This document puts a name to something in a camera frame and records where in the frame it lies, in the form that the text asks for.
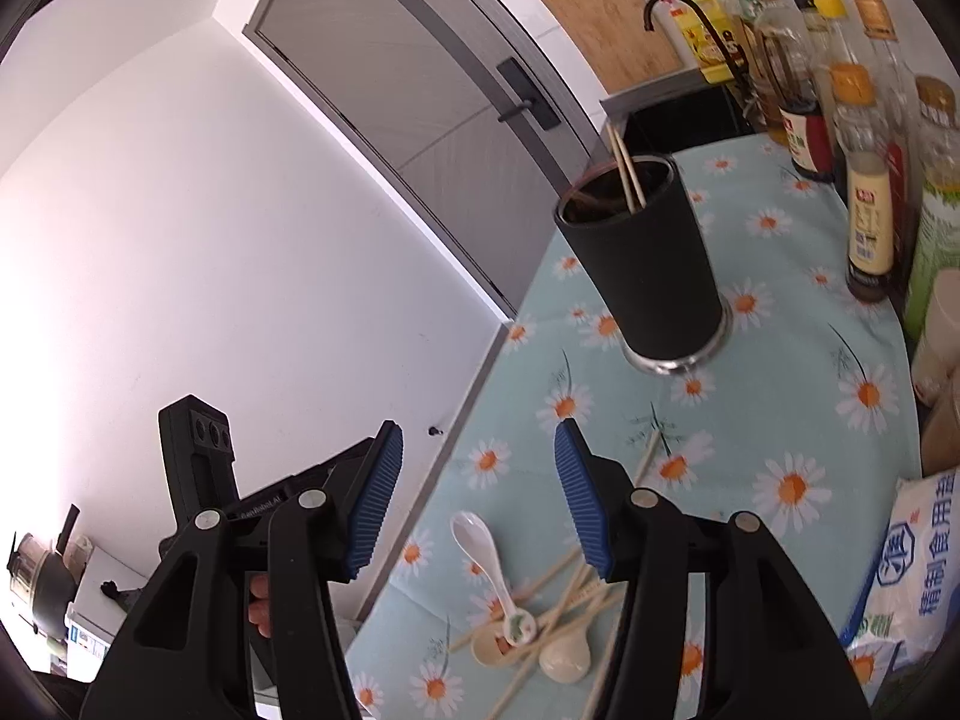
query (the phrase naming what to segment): black cylindrical container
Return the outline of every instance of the black cylindrical container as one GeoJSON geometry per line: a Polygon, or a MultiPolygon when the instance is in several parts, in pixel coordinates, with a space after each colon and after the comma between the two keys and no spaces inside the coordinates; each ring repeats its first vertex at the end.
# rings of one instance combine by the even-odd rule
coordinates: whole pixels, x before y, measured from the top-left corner
{"type": "Polygon", "coordinates": [[[628,213],[616,164],[603,165],[570,188],[554,220],[627,347],[667,362],[653,365],[657,372],[682,370],[722,341],[724,306],[677,164],[654,155],[632,160],[646,208],[628,213]]]}

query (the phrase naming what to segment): floral tablecloth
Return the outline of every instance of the floral tablecloth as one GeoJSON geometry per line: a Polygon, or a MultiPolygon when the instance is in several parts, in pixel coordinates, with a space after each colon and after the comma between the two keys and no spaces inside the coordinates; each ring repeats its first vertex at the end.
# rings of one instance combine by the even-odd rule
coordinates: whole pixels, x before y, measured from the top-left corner
{"type": "MultiPolygon", "coordinates": [[[[846,209],[832,188],[795,176],[784,149],[750,136],[676,158],[733,308],[733,336],[682,377],[638,372],[592,282],[555,235],[390,583],[347,653],[357,697],[377,716],[482,719],[510,682],[512,669],[485,668],[469,648],[445,651],[497,609],[448,522],[459,509],[480,514],[514,586],[568,552],[576,536],[552,449],[554,427],[567,416],[594,453],[630,474],[661,427],[667,449],[643,483],[689,514],[756,511],[834,628],[843,627],[895,480],[920,471],[901,329],[889,303],[862,304],[847,291],[846,209]]],[[[567,577],[527,607],[549,608],[567,577]]],[[[613,618],[590,629],[594,659],[613,618]]],[[[702,671],[697,578],[688,618],[681,717],[695,712],[702,671]]],[[[538,670],[503,717],[577,718],[592,678],[558,685],[538,670]]]]}

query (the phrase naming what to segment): door handle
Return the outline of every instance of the door handle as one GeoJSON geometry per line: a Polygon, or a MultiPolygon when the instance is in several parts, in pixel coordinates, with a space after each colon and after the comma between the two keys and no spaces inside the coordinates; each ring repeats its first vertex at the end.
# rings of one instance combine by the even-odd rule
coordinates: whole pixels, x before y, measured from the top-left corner
{"type": "Polygon", "coordinates": [[[514,57],[506,59],[496,66],[499,74],[510,85],[510,88],[517,93],[522,102],[513,108],[504,111],[497,117],[498,122],[506,122],[515,116],[519,116],[524,111],[530,111],[533,114],[536,123],[541,129],[553,129],[560,126],[560,117],[557,116],[550,103],[546,101],[541,91],[536,88],[536,84],[527,76],[524,69],[520,66],[514,57]]]}

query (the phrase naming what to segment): wooden cutting board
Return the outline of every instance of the wooden cutting board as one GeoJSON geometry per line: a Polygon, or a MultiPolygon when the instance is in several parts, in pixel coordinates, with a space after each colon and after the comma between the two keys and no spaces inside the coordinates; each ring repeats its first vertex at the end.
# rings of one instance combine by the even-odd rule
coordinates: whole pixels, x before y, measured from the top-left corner
{"type": "Polygon", "coordinates": [[[608,94],[683,68],[655,21],[643,28],[645,0],[541,0],[580,50],[608,94]]]}

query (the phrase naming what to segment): blue logo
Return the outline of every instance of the blue logo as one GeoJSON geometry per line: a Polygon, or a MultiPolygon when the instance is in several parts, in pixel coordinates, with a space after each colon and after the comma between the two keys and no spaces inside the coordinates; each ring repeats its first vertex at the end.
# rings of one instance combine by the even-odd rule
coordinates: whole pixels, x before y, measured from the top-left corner
{"type": "Polygon", "coordinates": [[[891,586],[904,579],[904,574],[913,565],[915,541],[913,531],[905,522],[890,526],[880,564],[877,565],[877,582],[881,587],[891,586]]]}

